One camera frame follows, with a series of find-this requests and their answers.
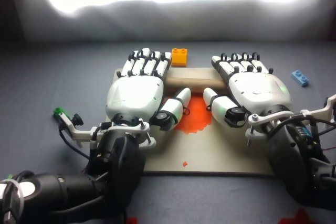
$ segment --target green object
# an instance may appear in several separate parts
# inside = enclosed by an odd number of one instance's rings
[[[66,115],[67,118],[70,119],[68,113],[67,113],[62,107],[57,107],[57,108],[55,108],[55,109],[53,110],[53,113],[54,113],[54,115],[59,115],[59,114],[61,114],[61,113],[64,113],[64,115]]]

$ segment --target beige board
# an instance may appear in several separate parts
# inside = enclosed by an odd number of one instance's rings
[[[220,79],[219,74],[212,68],[170,68],[168,75]],[[239,129],[222,126],[214,118],[202,131],[190,134],[176,130],[162,132],[153,126],[150,134],[156,139],[157,145],[154,149],[145,151],[145,171],[272,174],[263,154],[264,143],[254,141],[247,147],[247,129],[248,126]]]

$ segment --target gray table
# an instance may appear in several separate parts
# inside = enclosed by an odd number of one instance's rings
[[[336,44],[256,44],[233,42],[43,44],[0,46],[0,177],[23,169],[35,173],[77,173],[86,160],[60,139],[52,110],[79,113],[81,129],[105,118],[107,92],[116,68],[132,50],[188,49],[188,67],[211,67],[211,56],[258,51],[288,87],[295,112],[318,109],[336,93]],[[301,88],[290,77],[296,69],[309,79]],[[321,139],[336,145],[336,132]],[[336,150],[326,152],[336,162]],[[274,178],[145,176],[128,209],[140,224],[269,223],[292,218],[301,208]],[[335,212],[306,208],[318,223],[334,223]]]

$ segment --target wooden rolling pin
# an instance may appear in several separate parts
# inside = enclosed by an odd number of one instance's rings
[[[205,88],[211,88],[219,94],[227,94],[226,83],[223,80],[167,77],[164,81],[166,94],[174,94],[182,88],[190,88],[192,93],[201,94]]]

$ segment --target orange play dough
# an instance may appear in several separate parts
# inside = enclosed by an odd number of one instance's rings
[[[185,134],[197,133],[211,124],[211,112],[206,110],[206,105],[203,96],[192,95],[188,108],[189,115],[184,115],[180,123],[174,128],[175,130],[183,131]]]

